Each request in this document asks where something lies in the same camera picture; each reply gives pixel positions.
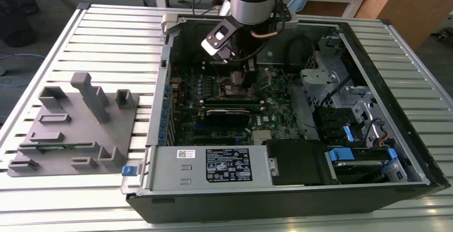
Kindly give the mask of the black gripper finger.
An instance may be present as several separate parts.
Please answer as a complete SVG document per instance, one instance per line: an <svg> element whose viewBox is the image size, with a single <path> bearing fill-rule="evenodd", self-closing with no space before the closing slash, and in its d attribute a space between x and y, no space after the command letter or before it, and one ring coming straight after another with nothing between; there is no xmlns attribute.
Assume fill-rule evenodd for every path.
<svg viewBox="0 0 453 232"><path fill-rule="evenodd" d="M243 71L243 88L251 88L258 80L258 63L256 57L252 57L244 64Z"/></svg>

